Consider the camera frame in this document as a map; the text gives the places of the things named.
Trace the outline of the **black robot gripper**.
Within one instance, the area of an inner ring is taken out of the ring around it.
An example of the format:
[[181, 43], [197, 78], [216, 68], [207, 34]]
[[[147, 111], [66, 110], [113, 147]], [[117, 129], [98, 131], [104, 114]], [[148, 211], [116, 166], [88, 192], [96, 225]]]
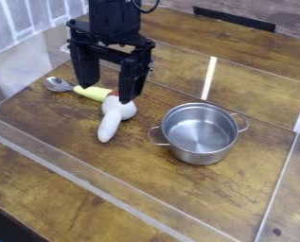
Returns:
[[89, 0], [89, 21], [72, 19], [69, 49], [80, 85], [92, 87], [101, 78], [100, 60], [121, 63], [120, 101], [143, 94], [156, 43], [141, 31], [143, 0]]

